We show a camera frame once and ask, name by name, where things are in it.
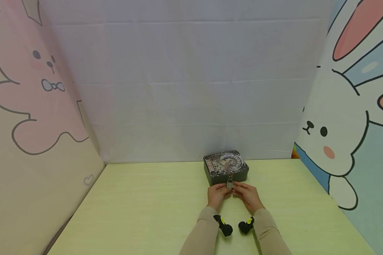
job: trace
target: silver padlock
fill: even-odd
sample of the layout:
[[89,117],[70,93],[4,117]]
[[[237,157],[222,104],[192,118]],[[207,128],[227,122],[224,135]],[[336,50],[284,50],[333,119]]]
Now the silver padlock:
[[234,182],[233,182],[233,177],[232,176],[228,177],[228,180],[227,180],[227,183],[226,183],[226,187],[234,189]]

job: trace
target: bow tie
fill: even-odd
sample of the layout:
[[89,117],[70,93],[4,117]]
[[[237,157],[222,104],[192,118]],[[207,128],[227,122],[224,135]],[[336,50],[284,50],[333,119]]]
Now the bow tie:
[[41,85],[45,91],[52,91],[53,89],[59,89],[60,91],[65,91],[65,87],[62,83],[50,83],[46,79],[41,80]]

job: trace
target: beige sleeve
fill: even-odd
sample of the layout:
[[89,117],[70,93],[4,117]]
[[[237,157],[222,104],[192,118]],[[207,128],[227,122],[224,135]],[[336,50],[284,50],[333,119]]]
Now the beige sleeve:
[[253,225],[262,255],[292,255],[270,212],[266,209],[257,210]]
[[216,210],[211,207],[203,208],[179,255],[213,255],[215,253],[218,223],[213,216],[216,214]]

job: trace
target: hand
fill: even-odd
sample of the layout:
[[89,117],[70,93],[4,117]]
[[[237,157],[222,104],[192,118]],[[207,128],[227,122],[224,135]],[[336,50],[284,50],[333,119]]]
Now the hand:
[[265,209],[255,187],[242,182],[234,182],[234,184],[233,195],[243,201],[251,215],[259,209]]
[[214,208],[217,213],[220,213],[223,200],[229,197],[231,197],[231,188],[227,188],[225,183],[213,185],[207,190],[207,198],[209,200],[207,206]]

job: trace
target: decorative box lid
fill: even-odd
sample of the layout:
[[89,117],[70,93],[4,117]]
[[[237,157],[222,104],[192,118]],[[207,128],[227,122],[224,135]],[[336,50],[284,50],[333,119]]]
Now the decorative box lid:
[[211,176],[230,175],[249,169],[238,151],[207,155],[204,161]]

